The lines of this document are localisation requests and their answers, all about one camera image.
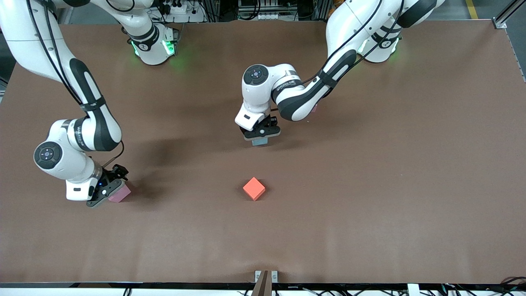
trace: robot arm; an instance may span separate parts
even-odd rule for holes
[[[107,5],[104,4],[106,1],[94,2]],[[151,0],[136,0],[137,4],[148,5],[143,2],[151,4]],[[49,0],[0,0],[0,27],[20,65],[37,75],[64,83],[86,113],[79,119],[55,122],[47,139],[36,148],[34,161],[44,172],[66,181],[67,199],[87,201],[88,206],[94,206],[124,186],[127,171],[119,165],[107,171],[85,152],[111,151],[121,142],[122,134],[89,69],[66,46],[53,8],[53,2]],[[144,50],[146,56],[157,57],[149,61],[164,61],[169,56],[166,51],[162,55],[153,51],[164,46],[156,43],[159,38],[150,38],[158,31],[147,16],[133,17],[133,13],[128,13],[129,19],[126,20],[124,12],[117,14],[131,34],[147,30],[137,40],[155,40],[154,43],[144,41],[150,44]]]
[[[357,54],[363,58],[372,55],[379,62],[386,60],[396,48],[401,20],[405,20],[405,27],[418,24],[442,3],[443,0],[345,1],[327,23],[329,57],[307,86],[288,64],[249,67],[241,82],[244,102],[235,119],[245,140],[279,134],[277,120],[269,115],[271,99],[281,117],[290,121],[304,119],[357,64]]]
[[[104,9],[123,26],[131,39],[135,54],[145,64],[158,65],[175,54],[179,31],[151,21],[147,8],[151,7],[154,0],[109,2],[110,4],[106,0],[91,0],[91,3]]]

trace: metal frame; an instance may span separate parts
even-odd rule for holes
[[[133,288],[132,296],[235,296],[235,295],[253,295],[253,296],[313,296],[313,295],[323,295],[330,296],[330,291],[335,287],[335,284],[319,284],[318,287],[313,286],[312,284],[298,284],[296,287],[291,287],[290,285],[283,284],[282,287],[279,285],[274,286],[274,291],[271,290],[272,284],[267,280],[265,283],[261,282],[259,287],[250,284],[250,287],[240,289],[232,289],[228,284],[215,283],[211,284],[215,286],[212,289],[185,289],[184,287],[177,288],[156,288],[151,287],[163,283],[143,283],[144,287],[142,288]],[[2,296],[121,296],[125,292],[125,284],[123,283],[121,287],[108,287],[105,288],[103,285],[97,285],[97,283],[92,283],[91,285],[83,285],[84,287],[77,288],[37,288],[35,286],[25,284],[25,288],[15,288],[15,287],[2,287],[2,286],[12,286],[12,284],[0,284],[0,294]],[[444,289],[440,288],[445,287],[445,294],[448,296],[458,295],[458,296],[503,296],[506,291],[509,293],[508,289],[518,286],[505,286],[505,290],[501,292],[495,292],[487,290],[487,287],[492,287],[493,289],[503,288],[501,285],[474,285],[474,284],[462,284],[462,288],[471,288],[471,290],[461,289],[459,285],[451,284],[397,284],[395,290],[389,289],[380,289],[375,290],[378,284],[362,284],[362,288],[366,290],[347,290],[351,295],[360,294],[360,296],[423,296],[426,295],[435,295],[441,296],[444,293]],[[526,291],[524,289],[513,290],[514,296],[526,296]]]
[[[493,18],[493,25],[496,29],[507,28],[506,21],[515,13],[526,0],[511,1],[496,17]]]

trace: wire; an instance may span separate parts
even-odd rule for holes
[[[193,8],[197,8],[197,7],[198,7],[198,6],[194,6],[194,5],[190,4],[190,0],[188,0],[186,3],[187,3],[188,5],[190,5],[191,7],[193,7]]]
[[[129,12],[129,11],[132,11],[132,9],[135,8],[135,0],[131,0],[131,5],[132,5],[132,6],[131,6],[130,8],[128,8],[128,9],[119,9],[119,8],[113,6],[113,5],[109,2],[109,0],[106,0],[106,3],[108,3],[109,7],[115,9],[115,10],[118,11],[118,12]]]
[[[35,31],[36,31],[36,33],[38,35],[38,40],[40,41],[42,49],[44,50],[44,53],[46,54],[46,56],[47,56],[47,58],[49,60],[49,63],[51,63],[51,66],[55,70],[55,73],[57,74],[58,78],[60,78],[60,81],[62,81],[62,84],[64,85],[64,87],[66,87],[67,91],[73,97],[73,99],[75,99],[75,101],[79,105],[82,104],[82,102],[78,99],[77,94],[75,94],[73,92],[73,89],[70,88],[70,86],[68,86],[69,82],[66,83],[67,78],[61,76],[60,72],[57,69],[57,66],[55,65],[55,63],[53,62],[53,59],[51,58],[51,56],[49,55],[49,52],[47,51],[47,47],[46,47],[46,44],[44,43],[44,40],[42,39],[42,35],[40,33],[40,29],[38,28],[38,25],[36,24],[35,15],[33,14],[33,8],[31,7],[31,1],[30,0],[26,0],[26,3],[27,3],[27,9],[28,9],[28,12],[29,12],[29,16],[31,17],[31,22],[33,23],[33,26],[35,27]]]
[[[371,16],[369,17],[369,19],[356,31],[354,32],[354,34],[352,34],[349,39],[345,40],[345,42],[343,42],[339,48],[337,48],[332,54],[329,55],[329,57],[325,60],[325,63],[323,64],[323,66],[321,67],[320,70],[323,70],[323,68],[325,68],[325,66],[327,65],[327,63],[329,63],[329,60],[338,52],[340,51],[340,49],[342,49],[347,43],[349,43],[349,41],[351,41],[354,37],[356,37],[356,35],[358,35],[358,33],[360,33],[360,31],[362,31],[365,26],[367,26],[367,24],[372,20],[372,18],[376,15],[376,12],[378,11],[378,9],[380,9],[380,5],[382,4],[382,0],[380,0],[378,2],[378,5],[376,6],[376,9],[375,11],[371,14]],[[307,79],[307,80],[304,80],[302,81],[299,85],[303,85],[311,80],[313,80],[316,76],[318,76],[318,73],[314,74],[314,76],[312,76],[311,78]],[[295,87],[295,86],[298,86],[298,84],[291,84],[289,86],[285,86],[284,88],[289,88],[289,87]]]
[[[376,7],[375,11],[372,13],[371,17],[351,36],[349,37],[349,39],[347,39],[342,45],[340,45],[339,48],[337,48],[328,58],[327,60],[325,61],[325,63],[323,64],[323,66],[321,67],[321,71],[323,71],[323,68],[325,68],[325,66],[327,65],[327,63],[329,62],[329,60],[338,52],[340,51],[349,41],[351,41],[361,30],[363,30],[365,28],[365,26],[371,21],[371,19],[374,17],[374,15],[376,14],[376,12],[378,11],[378,9],[380,8],[380,5],[382,4],[382,0],[380,0],[380,2],[378,3],[378,6]],[[403,10],[403,6],[404,6],[404,0],[402,0],[402,4],[400,5],[400,10],[398,11],[398,15],[396,17],[396,19],[394,20],[393,22],[393,25],[389,28],[389,31],[387,32],[387,34],[375,45],[373,46],[373,48],[371,48],[371,50],[369,50],[365,55],[362,56],[361,59],[359,59],[357,62],[355,62],[354,64],[352,64],[349,69],[351,70],[352,68],[354,68],[356,65],[358,65],[358,63],[360,63],[361,61],[363,61],[363,59],[365,59],[372,51],[374,51],[386,38],[389,34],[391,34],[392,30],[394,29],[394,27],[396,26],[397,22],[398,22],[398,19],[400,18],[400,16],[402,15],[402,10]],[[315,74],[313,77],[301,82],[299,85],[303,85],[311,80],[313,80],[318,74]],[[298,84],[294,85],[294,84],[291,84],[289,86],[285,86],[285,88],[289,88],[289,87],[295,87],[295,86],[298,86]]]
[[[51,22],[49,21],[49,15],[48,15],[47,11],[45,11],[45,15],[46,15],[47,29],[49,30],[49,35],[51,37],[51,43],[53,44],[53,48],[55,49],[55,56],[57,57],[58,67],[60,68],[60,72],[62,72],[62,77],[64,77],[64,80],[67,83],[67,87],[69,87],[69,89],[72,90],[72,93],[75,95],[74,98],[76,99],[77,103],[80,105],[80,104],[82,104],[82,102],[81,102],[80,98],[78,97],[78,94],[75,92],[75,90],[71,86],[71,83],[69,83],[69,80],[67,79],[66,73],[64,72],[64,68],[62,67],[62,62],[60,61],[60,55],[58,54],[58,46],[57,46],[57,43],[56,43],[56,40],[55,40],[55,36],[53,35],[53,28],[51,27]]]
[[[309,14],[309,15],[306,15],[306,16],[300,16],[300,17],[301,17],[301,18],[311,17],[313,14],[314,14],[314,11],[313,11],[311,14]]]
[[[121,143],[121,145],[123,146],[123,148],[121,149],[120,153],[117,154],[116,157],[113,157],[113,158],[111,158],[110,160],[108,160],[108,161],[102,166],[102,168],[107,167],[110,163],[114,162],[117,158],[119,158],[119,156],[121,156],[121,155],[124,153],[124,142],[121,141],[120,143]]]
[[[331,294],[331,296],[336,296],[336,295],[334,295],[334,293],[332,293],[331,291],[323,291],[323,292],[320,293],[320,295],[323,295],[323,294],[325,294],[325,293],[329,293],[329,294]]]
[[[163,18],[163,24],[167,24],[166,19],[164,18],[164,14],[161,12],[161,9],[159,8],[159,6],[157,6],[157,11],[159,11],[159,14]]]
[[[252,15],[249,18],[239,17],[240,19],[243,19],[244,21],[250,21],[256,18],[256,16],[258,16],[259,12],[261,11],[261,0],[257,0],[257,3],[255,2],[256,0],[254,0],[254,12],[252,13]]]
[[[380,290],[380,291],[383,292],[383,293],[385,293],[385,294],[387,294],[387,295],[395,296],[393,293],[389,293],[389,292],[384,291],[384,290]]]
[[[130,296],[131,294],[132,294],[132,289],[131,288],[125,288],[124,289],[123,296]]]
[[[510,284],[510,283],[512,283],[512,282],[514,282],[514,281],[518,281],[518,280],[526,280],[526,277],[514,277],[514,278],[510,278],[509,280],[507,280],[507,281],[503,281],[503,282],[501,282],[500,284],[501,284],[501,285],[506,285],[506,284]]]
[[[201,3],[201,1],[198,1],[198,2],[199,2],[199,6],[201,6],[201,10],[202,10],[203,14],[206,14],[206,16],[208,17],[208,19],[209,19],[208,22],[209,22],[209,23],[215,23],[215,22],[216,22],[216,19],[215,19],[215,18],[219,19],[219,16],[217,16],[217,15],[215,15],[215,14],[213,14],[213,13],[208,12],[208,10],[206,10],[206,8],[203,6],[203,4]]]
[[[305,287],[302,287],[302,289],[305,290],[305,291],[307,291],[307,292],[310,292],[310,293],[312,293],[312,294],[314,294],[314,295],[316,295],[316,296],[321,296],[321,294],[318,294],[318,293],[316,293],[315,291],[313,291],[313,290],[309,290],[309,289],[307,289],[307,288],[305,288]]]

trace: floor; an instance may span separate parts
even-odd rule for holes
[[[507,5],[509,0],[446,0],[428,19],[451,20],[492,18]],[[69,24],[116,24],[117,21],[94,4],[75,8],[67,16]],[[507,32],[515,50],[518,63],[526,65],[526,5],[523,5],[508,21]],[[14,60],[0,33],[0,78],[8,81]],[[0,102],[4,85],[0,83]]]

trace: brown table surface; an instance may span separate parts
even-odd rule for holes
[[[186,25],[147,66],[118,26],[65,26],[123,130],[138,187],[90,209],[34,148],[83,116],[17,66],[0,106],[0,281],[495,283],[526,273],[526,85],[490,21],[424,22],[383,64],[361,63],[307,120],[252,147],[234,123],[255,63],[303,78],[324,23]],[[97,153],[105,162],[114,156]],[[259,201],[242,192],[257,177]]]

